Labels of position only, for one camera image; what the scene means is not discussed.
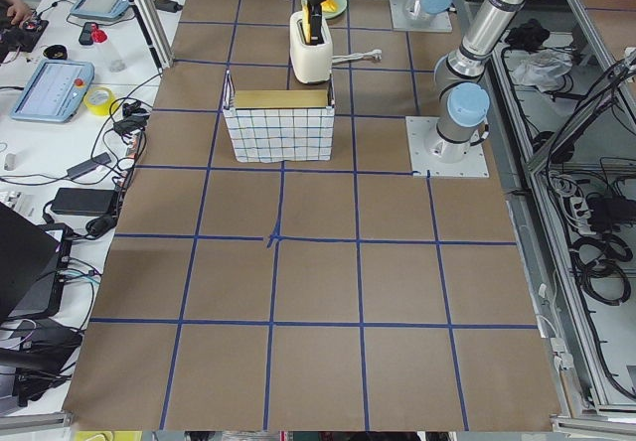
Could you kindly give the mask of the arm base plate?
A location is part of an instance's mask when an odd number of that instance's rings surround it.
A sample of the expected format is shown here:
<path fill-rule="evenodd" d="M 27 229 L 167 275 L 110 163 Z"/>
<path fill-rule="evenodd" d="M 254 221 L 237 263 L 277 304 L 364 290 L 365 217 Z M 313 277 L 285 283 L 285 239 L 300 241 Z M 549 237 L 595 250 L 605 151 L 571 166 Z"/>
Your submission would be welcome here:
<path fill-rule="evenodd" d="M 424 0 L 390 0 L 393 29 L 404 32 L 450 33 L 452 25 L 447 10 L 431 13 Z"/>
<path fill-rule="evenodd" d="M 418 178 L 488 178 L 482 144 L 472 146 L 481 137 L 479 130 L 468 142 L 450 143 L 438 135 L 437 121 L 433 116 L 405 119 L 411 173 Z"/>

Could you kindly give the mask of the person hand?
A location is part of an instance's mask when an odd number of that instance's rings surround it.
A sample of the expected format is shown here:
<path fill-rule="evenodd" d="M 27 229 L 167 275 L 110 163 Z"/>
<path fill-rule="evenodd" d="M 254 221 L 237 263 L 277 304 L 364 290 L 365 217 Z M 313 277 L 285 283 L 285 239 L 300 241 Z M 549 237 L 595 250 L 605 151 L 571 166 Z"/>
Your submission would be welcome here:
<path fill-rule="evenodd" d="M 31 19 L 33 10 L 23 0 L 1 0 L 7 6 L 7 17 L 12 25 L 22 25 Z"/>

